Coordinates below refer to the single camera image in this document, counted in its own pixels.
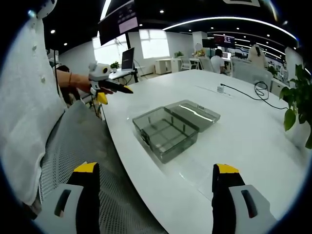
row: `ceiling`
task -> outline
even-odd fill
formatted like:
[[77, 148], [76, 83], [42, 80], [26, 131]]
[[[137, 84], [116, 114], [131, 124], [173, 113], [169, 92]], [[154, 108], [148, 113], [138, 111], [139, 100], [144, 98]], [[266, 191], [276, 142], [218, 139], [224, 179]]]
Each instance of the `ceiling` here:
[[[266, 4], [266, 2], [269, 2], [268, 0], [258, 1], [260, 7], [226, 4], [224, 0], [190, 0], [187, 4], [181, 0], [135, 0], [135, 3], [139, 23], [143, 24], [141, 28], [163, 29], [188, 20], [216, 16], [245, 17], [271, 23], [295, 35], [300, 39], [299, 43], [284, 32], [270, 26], [236, 19], [199, 21], [174, 27], [168, 31], [189, 33], [189, 30], [191, 30], [193, 32], [204, 31], [212, 34], [224, 33], [237, 39], [254, 40], [282, 52], [286, 46], [291, 48], [298, 47], [298, 52], [310, 59], [309, 52], [312, 47], [308, 36], [309, 32], [307, 32], [304, 21], [304, 17], [308, 16], [310, 12], [303, 5], [299, 4], [301, 0], [297, 0], [297, 4], [272, 0], [275, 6], [275, 15], [272, 8]], [[107, 14], [126, 2], [127, 0], [111, 0]], [[57, 49], [62, 53], [90, 41], [92, 37], [97, 35], [97, 24], [104, 3], [105, 0], [59, 0], [54, 11], [44, 19], [47, 47]], [[54, 34], [50, 33], [52, 29], [56, 31]], [[246, 41], [239, 41], [239, 44], [250, 45]], [[272, 54], [280, 55], [275, 50], [268, 47], [266, 49]]]

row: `led strip light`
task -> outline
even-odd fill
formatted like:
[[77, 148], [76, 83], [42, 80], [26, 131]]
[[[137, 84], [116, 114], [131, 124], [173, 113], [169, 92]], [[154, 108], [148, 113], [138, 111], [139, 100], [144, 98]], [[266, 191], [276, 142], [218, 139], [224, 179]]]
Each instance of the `led strip light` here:
[[293, 34], [291, 34], [290, 32], [287, 32], [286, 30], [277, 27], [276, 25], [273, 25], [271, 23], [267, 23], [261, 20], [257, 20], [257, 19], [250, 19], [250, 18], [244, 18], [244, 17], [232, 17], [232, 16], [219, 16], [219, 17], [208, 17], [208, 18], [201, 18], [201, 19], [194, 19], [194, 20], [190, 20], [190, 21], [186, 21], [186, 22], [182, 22], [182, 23], [178, 23], [172, 26], [169, 26], [167, 28], [164, 28], [163, 31], [166, 31], [168, 29], [174, 28], [174, 27], [178, 27], [184, 24], [188, 24], [188, 23], [193, 23], [193, 22], [198, 22], [198, 21], [204, 21], [204, 20], [245, 20], [245, 21], [252, 21], [252, 22], [256, 22], [256, 23], [261, 23], [261, 24], [265, 24], [267, 26], [270, 26], [272, 28], [275, 28], [279, 31], [282, 31], [283, 33], [286, 33], [287, 35], [291, 36], [292, 38], [294, 38], [295, 40], [298, 40]]

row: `person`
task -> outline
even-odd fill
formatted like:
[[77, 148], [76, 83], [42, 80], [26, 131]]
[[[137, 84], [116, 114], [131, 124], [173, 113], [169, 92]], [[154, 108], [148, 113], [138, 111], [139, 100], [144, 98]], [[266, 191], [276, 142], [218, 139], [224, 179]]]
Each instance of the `person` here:
[[[61, 65], [57, 68], [57, 70], [70, 72], [69, 68], [65, 65]], [[68, 86], [68, 87], [60, 87], [60, 91], [62, 92], [62, 96], [64, 101], [66, 102], [67, 106], [71, 106], [74, 103], [73, 98], [70, 96], [72, 94], [76, 100], [80, 100], [80, 94], [77, 88]]]
[[281, 81], [286, 83], [288, 81], [288, 71], [287, 71], [287, 63], [284, 62], [283, 66], [281, 66], [280, 69], [280, 73], [281, 73]]
[[249, 49], [247, 60], [251, 61], [253, 65], [259, 68], [266, 68], [268, 66], [263, 51], [256, 43], [253, 43], [253, 46]]
[[79, 74], [57, 70], [57, 84], [49, 64], [42, 19], [56, 3], [49, 0], [28, 11], [0, 77], [1, 163], [14, 194], [26, 205], [36, 199], [47, 139], [66, 110], [58, 86], [90, 92], [88, 77]]
[[215, 56], [213, 56], [211, 60], [211, 64], [213, 65], [214, 72], [221, 74], [225, 73], [225, 68], [224, 68], [224, 60], [222, 58], [222, 50], [216, 49], [215, 50]]

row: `black cable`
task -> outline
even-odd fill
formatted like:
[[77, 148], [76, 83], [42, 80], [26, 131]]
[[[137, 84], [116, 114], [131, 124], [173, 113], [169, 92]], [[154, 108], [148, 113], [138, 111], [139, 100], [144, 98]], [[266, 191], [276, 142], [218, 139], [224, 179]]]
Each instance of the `black cable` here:
[[92, 99], [92, 104], [93, 104], [93, 107], [94, 107], [94, 111], [98, 117], [98, 114], [97, 114], [97, 110], [96, 110], [96, 106], [94, 105], [94, 101], [93, 101], [93, 96], [91, 95], [91, 99]]
[[[259, 88], [259, 87], [257, 87], [258, 84], [263, 84], [263, 85], [265, 86], [265, 88]], [[253, 98], [252, 96], [250, 96], [250, 95], [248, 95], [248, 94], [246, 94], [246, 93], [244, 93], [244, 92], [242, 92], [242, 91], [240, 91], [240, 90], [238, 90], [238, 89], [236, 89], [236, 88], [233, 88], [233, 87], [231, 87], [231, 86], [228, 86], [228, 85], [225, 85], [225, 84], [221, 84], [221, 86], [225, 86], [225, 87], [228, 87], [228, 88], [230, 88], [230, 89], [234, 89], [234, 90], [236, 90], [236, 91], [238, 91], [238, 92], [240, 92], [240, 93], [242, 93], [242, 94], [244, 94], [244, 95], [250, 97], [250, 98], [253, 99], [253, 100], [256, 100], [256, 101], [264, 101], [264, 102], [265, 102], [266, 104], [268, 104], [269, 106], [274, 107], [274, 108], [276, 108], [276, 109], [278, 109], [278, 110], [288, 109], [287, 107], [279, 108], [279, 107], [273, 106], [273, 105], [269, 104], [269, 103], [266, 101], [266, 100], [269, 99], [269, 89], [268, 89], [267, 84], [264, 83], [263, 81], [259, 81], [259, 82], [257, 82], [256, 84], [254, 84], [254, 91], [255, 91], [255, 93], [257, 94], [257, 96], [258, 96], [260, 99]], [[261, 97], [261, 96], [264, 96], [264, 95], [265, 95], [261, 90], [266, 90], [266, 91], [268, 92], [268, 97], [267, 97], [267, 98], [262, 98], [262, 97]]]
[[55, 50], [54, 50], [54, 70], [55, 70], [55, 80], [57, 82], [57, 91], [58, 91], [58, 95], [59, 95], [59, 82], [58, 82], [57, 60], [56, 60], [56, 56], [55, 56]]

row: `display screen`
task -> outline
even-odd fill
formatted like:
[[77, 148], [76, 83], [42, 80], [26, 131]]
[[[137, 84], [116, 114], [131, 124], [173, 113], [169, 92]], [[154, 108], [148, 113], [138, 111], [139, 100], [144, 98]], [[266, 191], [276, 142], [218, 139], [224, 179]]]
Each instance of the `display screen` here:
[[215, 44], [222, 47], [227, 48], [235, 48], [235, 42], [233, 37], [227, 36], [215, 36], [214, 37]]
[[110, 13], [98, 23], [101, 45], [137, 27], [135, 2], [134, 0], [131, 0]]

